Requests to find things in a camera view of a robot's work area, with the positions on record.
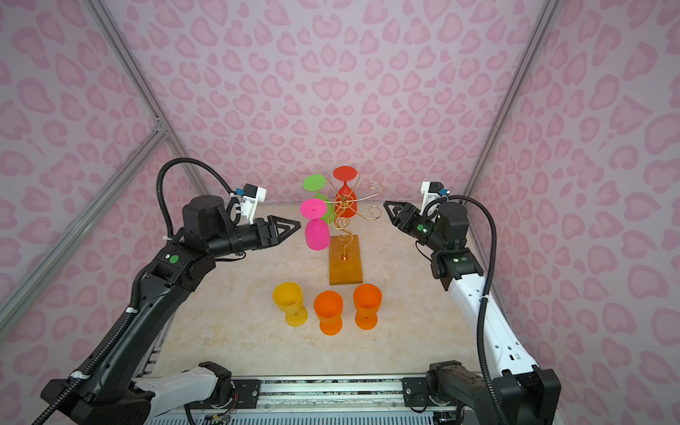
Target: plastic cup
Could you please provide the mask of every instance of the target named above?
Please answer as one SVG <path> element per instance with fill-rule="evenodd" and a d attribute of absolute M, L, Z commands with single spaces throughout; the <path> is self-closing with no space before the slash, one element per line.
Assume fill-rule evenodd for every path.
<path fill-rule="evenodd" d="M 280 284 L 272 294 L 274 303 L 279 310 L 286 314 L 286 323 L 300 326 L 307 321 L 307 309 L 303 307 L 304 298 L 302 288 L 295 282 Z"/>
<path fill-rule="evenodd" d="M 342 329 L 342 297 L 335 291 L 321 292 L 314 300 L 314 312 L 319 327 L 326 335 L 335 335 Z"/>
<path fill-rule="evenodd" d="M 359 285 L 354 290 L 354 307 L 356 315 L 354 321 L 359 328 L 371 330 L 378 323 L 377 312 L 382 303 L 382 292 L 371 284 Z"/>

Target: wooden board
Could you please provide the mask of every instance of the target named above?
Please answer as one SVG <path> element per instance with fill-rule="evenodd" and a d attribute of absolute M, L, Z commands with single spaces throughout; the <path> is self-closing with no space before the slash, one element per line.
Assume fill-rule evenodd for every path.
<path fill-rule="evenodd" d="M 331 285 L 350 285 L 364 283 L 361 273 L 361 254 L 359 251 L 359 236 L 347 246 L 347 260 L 342 259 L 343 243 L 338 236 L 330 238 L 328 247 L 328 276 Z"/>

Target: pink wall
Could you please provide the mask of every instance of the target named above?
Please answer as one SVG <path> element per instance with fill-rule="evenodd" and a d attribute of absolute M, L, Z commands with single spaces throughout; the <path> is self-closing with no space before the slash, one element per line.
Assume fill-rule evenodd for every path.
<path fill-rule="evenodd" d="M 418 198 L 425 179 L 462 190 L 541 6 L 107 4 L 189 152 L 270 201 L 300 201 L 302 179 L 346 164 L 389 199 Z"/>
<path fill-rule="evenodd" d="M 135 274 L 165 244 L 155 182 L 169 155 L 158 149 L 0 346 L 1 423 L 31 423 L 47 406 L 39 399 L 45 383 L 70 374 L 127 306 Z M 196 196 L 179 167 L 166 174 L 165 194 L 178 227 Z"/>
<path fill-rule="evenodd" d="M 0 305 L 150 133 L 77 0 L 0 5 Z"/>
<path fill-rule="evenodd" d="M 568 424 L 680 422 L 679 15 L 675 0 L 568 1 L 474 193 Z"/>

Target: metal frame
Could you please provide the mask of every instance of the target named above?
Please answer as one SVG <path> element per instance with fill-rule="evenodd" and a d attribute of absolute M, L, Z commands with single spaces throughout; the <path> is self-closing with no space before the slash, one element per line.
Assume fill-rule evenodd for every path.
<path fill-rule="evenodd" d="M 169 136 L 168 142 L 175 156 L 189 156 L 187 151 L 184 149 L 179 136 L 177 136 L 172 123 L 168 120 L 168 118 L 165 116 L 165 113 L 163 112 L 163 109 L 160 107 L 160 103 L 151 90 L 151 86 L 144 78 L 141 67 L 137 64 L 135 57 L 128 48 L 120 30 L 118 29 L 118 24 L 116 24 L 116 21 L 111 16 L 111 12 L 109 11 L 106 4 L 104 4 L 104 1 L 83 0 L 83 2 L 87 5 L 92 17 L 101 29 L 104 38 L 106 38 L 106 40 L 109 42 L 109 46 L 114 51 L 118 57 L 118 60 L 120 61 L 120 64 L 130 77 L 132 84 L 137 89 L 142 101 L 149 109 L 151 115 L 156 119 L 156 123 L 167 129 Z M 187 177 L 189 178 L 189 181 L 194 186 L 196 191 L 199 194 L 210 194 L 210 191 L 205 185 L 205 182 L 203 181 L 203 178 L 197 171 L 196 167 L 193 167 L 190 164 L 182 164 L 182 166 Z"/>
<path fill-rule="evenodd" d="M 136 151 L 127 164 L 109 181 L 99 196 L 73 221 L 52 251 L 23 281 L 17 291 L 0 308 L 0 341 L 3 341 L 14 325 L 21 319 L 48 287 L 52 278 L 71 258 L 120 194 L 127 188 L 137 172 L 147 163 L 156 148 L 167 139 L 167 132 L 159 126 Z"/>
<path fill-rule="evenodd" d="M 510 86 L 505 92 L 505 96 L 503 97 L 503 101 L 500 104 L 498 113 L 494 118 L 491 131 L 489 131 L 489 134 L 484 141 L 484 147 L 482 148 L 481 154 L 477 159 L 477 163 L 473 168 L 470 181 L 465 187 L 465 191 L 463 192 L 465 196 L 469 197 L 477 185 L 482 171 L 486 166 L 491 148 L 493 148 L 498 141 L 500 129 L 503 127 L 507 116 L 510 114 L 510 110 L 515 103 L 515 100 L 518 98 L 524 82 L 529 77 L 534 63 L 536 63 L 536 59 L 541 53 L 541 49 L 548 38 L 555 17 L 559 14 L 559 11 L 563 5 L 564 0 L 545 0 L 543 3 L 543 7 L 539 12 L 536 24 L 529 35 L 528 43 L 524 47 L 524 51 L 520 56 L 520 61 L 517 64 L 517 70 L 510 81 Z"/>

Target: metal grate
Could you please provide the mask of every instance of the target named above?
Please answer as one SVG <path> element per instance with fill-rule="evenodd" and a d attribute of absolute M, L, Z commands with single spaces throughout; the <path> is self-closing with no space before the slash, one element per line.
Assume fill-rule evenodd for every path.
<path fill-rule="evenodd" d="M 197 419 L 197 425 L 216 425 L 220 422 Z M 411 412 L 320 412 L 320 413 L 237 413 L 228 425 L 434 425 L 433 413 Z M 148 425 L 188 425 L 184 413 L 166 413 L 148 422 Z"/>

